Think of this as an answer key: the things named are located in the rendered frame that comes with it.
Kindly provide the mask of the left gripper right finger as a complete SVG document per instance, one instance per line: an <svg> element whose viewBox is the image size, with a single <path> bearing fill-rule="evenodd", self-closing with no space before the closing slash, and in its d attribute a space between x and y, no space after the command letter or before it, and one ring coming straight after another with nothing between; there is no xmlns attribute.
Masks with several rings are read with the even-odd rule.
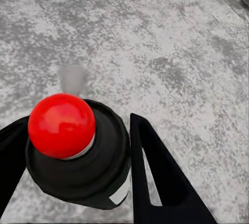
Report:
<svg viewBox="0 0 249 224"><path fill-rule="evenodd" d="M217 224L150 122L130 114L134 224ZM142 148L162 207L150 203Z"/></svg>

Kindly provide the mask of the insectifuge atomizer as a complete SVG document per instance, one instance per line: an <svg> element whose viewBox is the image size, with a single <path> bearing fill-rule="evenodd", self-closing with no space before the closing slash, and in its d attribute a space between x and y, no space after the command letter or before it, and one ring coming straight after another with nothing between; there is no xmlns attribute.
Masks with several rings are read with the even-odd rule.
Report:
<svg viewBox="0 0 249 224"><path fill-rule="evenodd" d="M130 133L109 106L79 98L88 70L69 64L58 74L63 93L47 96L28 116L26 168L52 197L115 209L131 185Z"/></svg>

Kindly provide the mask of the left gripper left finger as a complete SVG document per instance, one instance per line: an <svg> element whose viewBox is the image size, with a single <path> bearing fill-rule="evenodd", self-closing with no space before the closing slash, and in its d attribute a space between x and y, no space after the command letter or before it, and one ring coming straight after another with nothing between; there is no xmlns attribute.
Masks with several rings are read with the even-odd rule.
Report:
<svg viewBox="0 0 249 224"><path fill-rule="evenodd" d="M27 125L23 116L0 132L0 219L26 169Z"/></svg>

